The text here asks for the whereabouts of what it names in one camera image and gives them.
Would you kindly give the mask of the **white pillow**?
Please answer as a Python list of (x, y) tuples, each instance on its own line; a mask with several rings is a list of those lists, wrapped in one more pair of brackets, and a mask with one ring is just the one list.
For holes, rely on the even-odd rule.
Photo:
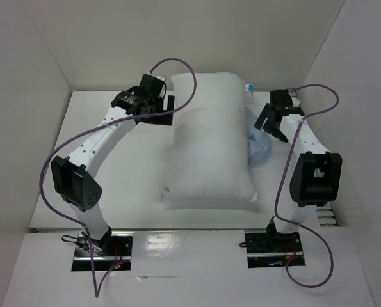
[(235, 74), (173, 75), (174, 138), (161, 202), (257, 199), (248, 171), (245, 82)]

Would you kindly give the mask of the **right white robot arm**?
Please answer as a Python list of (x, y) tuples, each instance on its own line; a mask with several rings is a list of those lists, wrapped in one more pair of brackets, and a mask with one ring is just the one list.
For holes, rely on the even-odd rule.
[(290, 182), (292, 204), (278, 204), (277, 212), (269, 223), (271, 231), (264, 242), (272, 251), (286, 245), (287, 238), (298, 231), (313, 207), (322, 207), (335, 200), (341, 176), (342, 158), (321, 144), (307, 122), (301, 107), (288, 90), (273, 90), (270, 101), (258, 116), (254, 127), (284, 143), (291, 143), (299, 132), (294, 145), (293, 157), (297, 158)]

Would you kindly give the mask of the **light blue pillowcase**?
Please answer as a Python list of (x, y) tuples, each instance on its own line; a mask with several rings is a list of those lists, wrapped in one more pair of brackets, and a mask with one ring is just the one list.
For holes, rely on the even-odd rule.
[(258, 117), (245, 108), (247, 117), (248, 165), (256, 168), (264, 165), (272, 154), (272, 141), (269, 135), (254, 127)]

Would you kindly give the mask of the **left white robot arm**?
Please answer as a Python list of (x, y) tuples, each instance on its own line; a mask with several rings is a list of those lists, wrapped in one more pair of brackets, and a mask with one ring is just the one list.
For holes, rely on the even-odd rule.
[(66, 157), (51, 161), (55, 191), (83, 224), (82, 244), (97, 255), (111, 249), (111, 227), (99, 208), (102, 188), (95, 177), (104, 160), (119, 141), (138, 123), (171, 126), (175, 98), (163, 92), (153, 94), (137, 87), (118, 93), (98, 128)]

